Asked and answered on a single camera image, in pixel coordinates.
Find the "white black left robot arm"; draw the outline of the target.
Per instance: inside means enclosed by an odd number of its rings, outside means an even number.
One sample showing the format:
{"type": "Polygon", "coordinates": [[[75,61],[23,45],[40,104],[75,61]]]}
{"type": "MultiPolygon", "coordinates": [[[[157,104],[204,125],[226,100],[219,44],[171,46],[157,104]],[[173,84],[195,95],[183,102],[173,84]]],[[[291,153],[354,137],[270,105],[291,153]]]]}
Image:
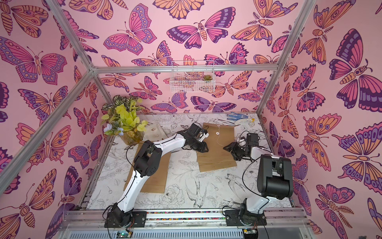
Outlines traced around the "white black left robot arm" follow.
{"type": "Polygon", "coordinates": [[[104,227],[109,229],[132,226],[135,201],[146,181],[159,169],[161,158],[175,149],[184,147],[206,153],[209,149],[204,140],[208,137],[206,129],[193,123],[188,129],[178,131],[172,137],[161,141],[143,142],[134,158],[134,173],[119,201],[108,207],[104,227]]]}

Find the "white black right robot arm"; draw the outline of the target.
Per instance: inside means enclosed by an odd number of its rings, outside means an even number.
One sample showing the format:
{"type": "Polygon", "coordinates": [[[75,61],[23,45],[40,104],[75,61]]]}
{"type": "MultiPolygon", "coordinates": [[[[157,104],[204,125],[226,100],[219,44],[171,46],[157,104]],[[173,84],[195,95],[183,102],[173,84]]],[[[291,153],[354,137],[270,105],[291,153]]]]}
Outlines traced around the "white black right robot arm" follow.
{"type": "Polygon", "coordinates": [[[289,198],[293,192],[291,160],[274,155],[259,146],[256,133],[248,133],[243,141],[232,142],[224,150],[236,161],[250,160],[259,163],[257,176],[258,192],[246,198],[239,209],[222,210],[228,226],[266,226],[265,209],[271,202],[289,198]]]}

